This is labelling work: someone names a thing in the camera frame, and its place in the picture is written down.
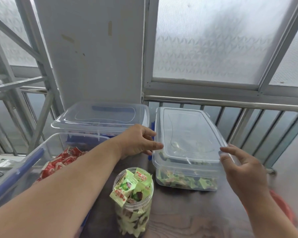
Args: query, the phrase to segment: plastic jar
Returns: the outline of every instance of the plastic jar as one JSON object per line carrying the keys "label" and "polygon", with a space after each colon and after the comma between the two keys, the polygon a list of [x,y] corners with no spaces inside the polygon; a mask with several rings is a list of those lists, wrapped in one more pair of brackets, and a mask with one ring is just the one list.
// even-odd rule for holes
{"label": "plastic jar", "polygon": [[[128,170],[132,173],[135,173],[136,169],[137,168],[128,168]],[[120,172],[116,177],[113,190],[124,174],[125,170]],[[119,231],[123,235],[129,233],[135,237],[139,237],[144,234],[149,221],[152,196],[153,181],[151,182],[151,194],[145,200],[134,204],[125,203],[123,207],[120,207],[117,203],[115,203],[117,223],[119,225]]]}

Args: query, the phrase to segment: hand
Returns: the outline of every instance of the hand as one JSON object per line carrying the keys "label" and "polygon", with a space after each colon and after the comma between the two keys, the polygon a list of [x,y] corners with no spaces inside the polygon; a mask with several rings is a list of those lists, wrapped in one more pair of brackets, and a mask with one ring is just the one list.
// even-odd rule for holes
{"label": "hand", "polygon": [[237,166],[227,154],[221,155],[227,181],[245,207],[270,199],[266,169],[255,157],[231,144],[220,150],[241,162],[241,166]]}
{"label": "hand", "polygon": [[156,136],[156,132],[140,124],[135,124],[112,140],[120,147],[123,159],[141,152],[152,155],[151,150],[162,149],[163,144],[153,141],[152,136]]}

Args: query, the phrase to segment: aluminum window frame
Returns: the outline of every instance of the aluminum window frame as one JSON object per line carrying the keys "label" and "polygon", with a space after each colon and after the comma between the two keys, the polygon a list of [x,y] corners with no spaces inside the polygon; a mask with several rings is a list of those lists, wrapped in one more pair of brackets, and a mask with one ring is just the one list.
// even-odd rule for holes
{"label": "aluminum window frame", "polygon": [[155,95],[165,96],[164,93],[167,91],[171,96],[182,98],[189,98],[192,93],[207,96],[220,95],[225,96],[226,99],[234,95],[238,101],[244,101],[247,97],[252,102],[265,103],[269,103],[273,96],[278,104],[298,104],[298,87],[269,85],[298,31],[298,0],[292,1],[276,33],[273,42],[276,45],[271,47],[272,51],[268,52],[263,60],[267,64],[258,85],[154,77],[158,6],[159,0],[148,0],[146,4],[142,86],[145,97],[152,95],[153,92]]}

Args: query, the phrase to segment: clear plastic lid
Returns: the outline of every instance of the clear plastic lid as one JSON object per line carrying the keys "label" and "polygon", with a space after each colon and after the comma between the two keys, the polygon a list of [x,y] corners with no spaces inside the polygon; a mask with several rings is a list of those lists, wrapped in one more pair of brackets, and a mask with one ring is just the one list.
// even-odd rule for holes
{"label": "clear plastic lid", "polygon": [[82,101],[66,110],[51,126],[66,131],[115,136],[137,123],[149,126],[146,105]]}
{"label": "clear plastic lid", "polygon": [[157,109],[156,141],[163,150],[154,152],[156,168],[200,177],[216,177],[223,172],[219,151],[227,143],[202,110]]}

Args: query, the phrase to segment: white wall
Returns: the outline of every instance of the white wall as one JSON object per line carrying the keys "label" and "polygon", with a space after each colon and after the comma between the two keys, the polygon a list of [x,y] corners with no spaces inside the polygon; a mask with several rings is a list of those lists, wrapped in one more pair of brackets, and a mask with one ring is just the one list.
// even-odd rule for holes
{"label": "white wall", "polygon": [[273,166],[272,188],[290,205],[298,218],[298,135]]}
{"label": "white wall", "polygon": [[145,0],[34,0],[65,108],[140,103]]}

